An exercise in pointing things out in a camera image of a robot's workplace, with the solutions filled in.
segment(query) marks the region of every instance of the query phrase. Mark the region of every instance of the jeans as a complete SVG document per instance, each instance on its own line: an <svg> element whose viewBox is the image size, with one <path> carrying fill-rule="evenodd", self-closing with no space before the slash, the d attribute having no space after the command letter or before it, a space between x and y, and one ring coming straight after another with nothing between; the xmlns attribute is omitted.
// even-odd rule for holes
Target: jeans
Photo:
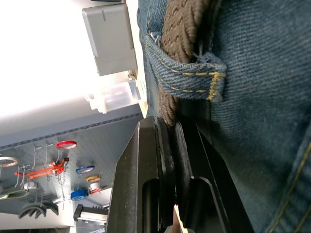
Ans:
<svg viewBox="0 0 311 233"><path fill-rule="evenodd" d="M166 55L166 0L140 0L148 115L158 85L224 158L255 232L311 229L311 1L223 0L212 50Z"/></svg>

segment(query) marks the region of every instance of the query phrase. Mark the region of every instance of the blue spool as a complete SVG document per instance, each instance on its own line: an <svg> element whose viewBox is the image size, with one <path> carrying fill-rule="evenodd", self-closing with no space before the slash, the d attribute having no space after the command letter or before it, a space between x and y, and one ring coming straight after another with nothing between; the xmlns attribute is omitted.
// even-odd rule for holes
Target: blue spool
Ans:
<svg viewBox="0 0 311 233"><path fill-rule="evenodd" d="M71 200L83 200L87 198L88 193L87 190L77 190L71 193L70 199Z"/></svg>
<svg viewBox="0 0 311 233"><path fill-rule="evenodd" d="M77 168L76 173L78 173L78 175L81 175L81 174L90 172L93 169L95 169L95 166L83 166L83 167Z"/></svg>

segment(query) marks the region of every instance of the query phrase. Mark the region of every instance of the orange tool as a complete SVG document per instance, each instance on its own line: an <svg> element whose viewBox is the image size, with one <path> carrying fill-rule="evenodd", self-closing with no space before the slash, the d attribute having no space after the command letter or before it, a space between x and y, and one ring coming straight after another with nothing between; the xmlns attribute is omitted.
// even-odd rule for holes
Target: orange tool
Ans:
<svg viewBox="0 0 311 233"><path fill-rule="evenodd" d="M40 176L45 176L45 175L58 175L59 173L64 171L64 167L66 166L65 163L67 164L69 162L69 158L64 158L63 162L61 164L55 164L55 163L50 163L50 167L38 170L38 171L32 171L25 173L25 176L28 176L29 179L37 178ZM15 172L14 173L16 176L23 176L23 172Z"/></svg>

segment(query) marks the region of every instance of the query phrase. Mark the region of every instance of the gray pegboard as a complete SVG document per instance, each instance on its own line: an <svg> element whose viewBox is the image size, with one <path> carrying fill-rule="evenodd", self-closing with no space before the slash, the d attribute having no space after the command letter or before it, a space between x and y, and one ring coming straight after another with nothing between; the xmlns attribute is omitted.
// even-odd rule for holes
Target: gray pegboard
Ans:
<svg viewBox="0 0 311 233"><path fill-rule="evenodd" d="M73 132L60 133L59 135L49 136L43 139L33 139L31 142L22 143L14 148L2 150L2 156L10 156L18 159L18 165L22 166L34 164L34 147L42 147L36 154L34 170L42 169L46 160L46 143L54 144L48 150L48 163L55 162L57 159L56 144L59 141L74 140L77 142L77 147L70 150L59 150L59 162L63 158L68 157L69 163L66 167L65 177L61 174L61 181L63 185L59 184L58 177L51 176L47 180L46 176L32 179L32 181L39 183L40 189L38 191L30 190L31 193L21 200L23 202L34 202L37 196L41 200L41 193L43 193L44 200L54 200L62 197L62 188L65 197L77 189L78 180L79 188L87 188L85 178L87 176L96 175L101 172L101 184L111 186L113 182L116 163L121 156L127 142L129 141L137 123L142 119L141 115L133 115L130 118L124 118L114 123L97 124L92 127L77 129ZM95 170L78 178L75 170L81 166L94 165ZM0 186L9 188L16 184L17 177L14 172L17 171L17 166L4 167L0 178ZM0 200L0 212L7 213L8 206L16 209L16 213L20 210L20 204L17 206L11 200Z"/></svg>

